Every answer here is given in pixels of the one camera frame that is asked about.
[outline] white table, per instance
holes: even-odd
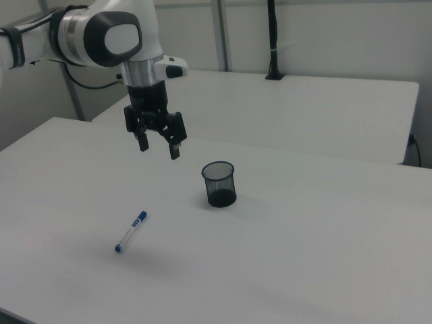
[[[419,85],[413,82],[191,71],[166,82],[188,135],[274,149],[403,162]],[[125,97],[93,122],[125,128]]]
[[[0,308],[36,324],[432,322],[432,173],[52,119],[0,153]],[[206,202],[232,162],[238,200]],[[114,246],[148,212],[123,254]]]

